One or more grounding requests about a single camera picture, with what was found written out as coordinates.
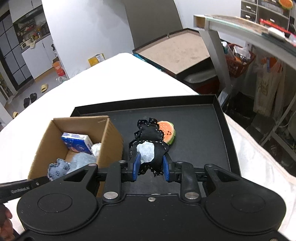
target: blue box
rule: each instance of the blue box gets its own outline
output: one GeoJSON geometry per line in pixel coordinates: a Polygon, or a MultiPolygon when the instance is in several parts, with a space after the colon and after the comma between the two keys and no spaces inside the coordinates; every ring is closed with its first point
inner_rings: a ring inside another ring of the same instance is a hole
{"type": "Polygon", "coordinates": [[[64,132],[61,138],[69,150],[74,152],[85,152],[92,155],[91,147],[93,143],[88,135],[64,132]]]}

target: toy watermelon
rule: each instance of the toy watermelon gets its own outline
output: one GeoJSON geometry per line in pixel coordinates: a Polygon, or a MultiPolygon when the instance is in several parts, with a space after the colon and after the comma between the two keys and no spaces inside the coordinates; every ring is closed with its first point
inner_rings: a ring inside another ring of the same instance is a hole
{"type": "Polygon", "coordinates": [[[279,4],[281,4],[281,6],[284,9],[292,9],[293,8],[293,1],[292,0],[279,0],[279,4]]]}
{"type": "Polygon", "coordinates": [[[164,133],[163,141],[168,145],[172,144],[176,135],[174,125],[168,121],[160,121],[157,124],[159,124],[159,129],[164,133]]]}

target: yellow slipper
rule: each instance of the yellow slipper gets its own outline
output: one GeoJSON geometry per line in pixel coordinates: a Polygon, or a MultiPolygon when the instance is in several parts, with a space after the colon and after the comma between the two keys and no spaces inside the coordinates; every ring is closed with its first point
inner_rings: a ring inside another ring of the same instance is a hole
{"type": "Polygon", "coordinates": [[[44,84],[44,85],[41,86],[41,92],[42,93],[47,91],[47,89],[48,89],[48,84],[44,84]]]}
{"type": "Polygon", "coordinates": [[[19,113],[15,111],[15,112],[12,114],[12,118],[13,118],[13,119],[16,118],[16,117],[18,116],[18,114],[19,114],[19,113]]]}

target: cabinet door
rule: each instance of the cabinet door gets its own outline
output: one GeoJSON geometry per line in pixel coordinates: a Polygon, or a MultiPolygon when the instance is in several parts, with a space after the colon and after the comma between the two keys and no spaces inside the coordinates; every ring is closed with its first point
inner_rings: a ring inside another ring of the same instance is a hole
{"type": "Polygon", "coordinates": [[[54,52],[52,50],[52,44],[53,44],[52,36],[49,35],[49,36],[45,37],[44,39],[42,39],[42,42],[43,42],[44,48],[46,50],[47,56],[48,56],[50,62],[52,63],[52,61],[56,58],[54,55],[54,52]]]}
{"type": "Polygon", "coordinates": [[[13,23],[33,10],[31,0],[9,0],[8,4],[13,23]]]}
{"type": "Polygon", "coordinates": [[[42,5],[41,0],[32,0],[33,8],[37,8],[38,6],[42,5]]]}
{"type": "Polygon", "coordinates": [[[37,42],[33,49],[27,49],[22,56],[34,79],[52,68],[42,41],[37,42]]]}

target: watermelon sticker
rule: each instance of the watermelon sticker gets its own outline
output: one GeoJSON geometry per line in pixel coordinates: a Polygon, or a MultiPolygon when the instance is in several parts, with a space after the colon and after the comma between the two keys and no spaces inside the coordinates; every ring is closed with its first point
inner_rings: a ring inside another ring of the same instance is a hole
{"type": "Polygon", "coordinates": [[[163,141],[171,145],[176,136],[174,125],[169,121],[159,121],[157,124],[159,124],[159,129],[164,133],[163,141]]]}

